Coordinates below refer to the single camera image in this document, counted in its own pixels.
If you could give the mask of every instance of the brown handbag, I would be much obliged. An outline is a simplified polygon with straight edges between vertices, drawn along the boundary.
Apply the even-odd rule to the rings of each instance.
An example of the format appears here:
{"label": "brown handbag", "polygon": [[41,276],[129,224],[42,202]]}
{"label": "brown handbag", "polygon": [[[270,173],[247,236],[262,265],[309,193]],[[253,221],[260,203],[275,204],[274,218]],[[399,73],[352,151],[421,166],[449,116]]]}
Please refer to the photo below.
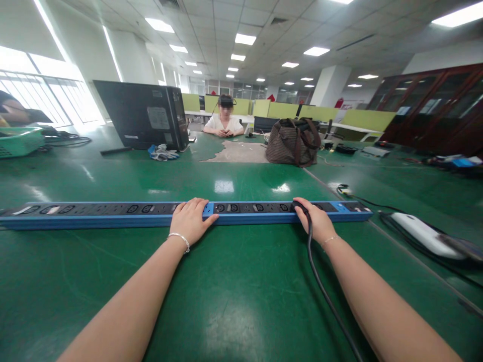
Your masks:
{"label": "brown handbag", "polygon": [[312,119],[281,119],[273,125],[265,155],[272,163],[308,167],[317,163],[320,136]]}

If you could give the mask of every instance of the wooden cabinet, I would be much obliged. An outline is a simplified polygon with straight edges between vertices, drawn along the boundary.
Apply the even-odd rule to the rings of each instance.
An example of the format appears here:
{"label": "wooden cabinet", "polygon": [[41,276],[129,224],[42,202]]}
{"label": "wooden cabinet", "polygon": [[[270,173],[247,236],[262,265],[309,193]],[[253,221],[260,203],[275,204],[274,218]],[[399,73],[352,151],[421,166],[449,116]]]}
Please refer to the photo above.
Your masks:
{"label": "wooden cabinet", "polygon": [[382,140],[449,154],[462,137],[473,144],[483,124],[482,99],[483,64],[476,64],[386,78],[368,109],[397,112]]}

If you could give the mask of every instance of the hand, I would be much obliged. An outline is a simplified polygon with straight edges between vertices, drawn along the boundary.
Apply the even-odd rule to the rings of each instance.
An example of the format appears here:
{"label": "hand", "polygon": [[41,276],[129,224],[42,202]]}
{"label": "hand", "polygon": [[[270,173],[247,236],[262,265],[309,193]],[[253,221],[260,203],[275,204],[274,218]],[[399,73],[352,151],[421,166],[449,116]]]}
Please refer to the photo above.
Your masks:
{"label": "hand", "polygon": [[[312,205],[310,201],[307,201],[306,199],[294,198],[294,200],[299,201],[308,210],[310,218],[312,219],[312,237],[316,242],[321,245],[324,241],[330,239],[331,237],[337,236],[334,226],[332,225],[332,221],[329,219],[325,211],[322,211],[317,206]],[[295,211],[298,218],[302,222],[305,232],[308,233],[307,217],[300,207],[296,206]]]}
{"label": "hand", "polygon": [[218,137],[226,137],[226,131],[225,130],[216,130],[215,135]]}
{"label": "hand", "polygon": [[207,203],[208,200],[194,198],[187,203],[179,204],[173,213],[170,234],[176,232],[183,235],[190,246],[196,243],[219,216],[213,214],[203,221],[203,209]]}

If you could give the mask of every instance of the green workbench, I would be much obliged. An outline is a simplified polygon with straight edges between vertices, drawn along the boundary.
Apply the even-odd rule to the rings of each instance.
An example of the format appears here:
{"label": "green workbench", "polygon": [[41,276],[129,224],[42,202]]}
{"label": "green workbench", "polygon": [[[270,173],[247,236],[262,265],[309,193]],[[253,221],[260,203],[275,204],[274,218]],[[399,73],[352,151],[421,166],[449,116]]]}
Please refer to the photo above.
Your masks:
{"label": "green workbench", "polygon": [[[404,208],[450,233],[477,241],[483,229],[481,192],[469,180],[404,164],[321,151],[319,164],[201,162],[223,149],[198,134],[175,161],[146,151],[102,157],[121,147],[112,126],[78,129],[93,142],[79,148],[0,160],[0,207],[30,201],[337,200],[340,183],[361,196]],[[260,142],[235,137],[233,142]],[[404,177],[412,175],[410,180]],[[444,198],[438,190],[448,190]],[[454,210],[457,192],[465,197]],[[336,231],[388,281],[466,361],[481,360],[481,291],[448,276],[387,234],[376,217],[339,223]],[[168,228],[0,233],[1,361],[55,360],[98,310],[159,247]],[[182,260],[173,278],[146,361],[311,361],[353,356],[313,278],[300,225],[212,228]],[[347,305],[328,258],[316,264],[367,360],[375,360]]]}

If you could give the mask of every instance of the white shirt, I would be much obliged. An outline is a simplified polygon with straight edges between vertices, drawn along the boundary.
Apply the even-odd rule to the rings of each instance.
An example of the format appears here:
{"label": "white shirt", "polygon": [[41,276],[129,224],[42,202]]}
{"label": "white shirt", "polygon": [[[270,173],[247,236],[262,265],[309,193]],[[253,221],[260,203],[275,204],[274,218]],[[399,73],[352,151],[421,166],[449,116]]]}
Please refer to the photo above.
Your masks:
{"label": "white shirt", "polygon": [[218,114],[214,114],[208,123],[206,124],[205,127],[213,128],[213,129],[222,129],[225,131],[231,131],[231,132],[236,132],[240,128],[243,128],[243,126],[240,124],[238,119],[234,119],[233,117],[230,117],[230,121],[228,122],[228,125],[226,128],[223,127],[223,124],[221,123],[220,116]]}

